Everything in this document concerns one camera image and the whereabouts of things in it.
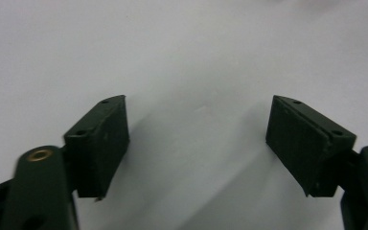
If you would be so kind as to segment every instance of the screw hole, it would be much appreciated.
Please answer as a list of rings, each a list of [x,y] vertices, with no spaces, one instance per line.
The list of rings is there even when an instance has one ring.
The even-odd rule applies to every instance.
[[[79,135],[79,136],[82,136],[86,133],[85,130],[80,130],[80,131],[77,131],[76,134]]]
[[[46,218],[42,215],[34,216],[31,218],[26,219],[26,221],[23,223],[23,230],[36,230],[39,229],[44,222],[46,221]]]
[[[337,135],[337,136],[342,136],[343,135],[343,133],[341,131],[337,131],[337,130],[333,130],[332,133]]]
[[[52,153],[53,152],[48,149],[36,150],[28,156],[28,161],[41,161],[51,156]]]

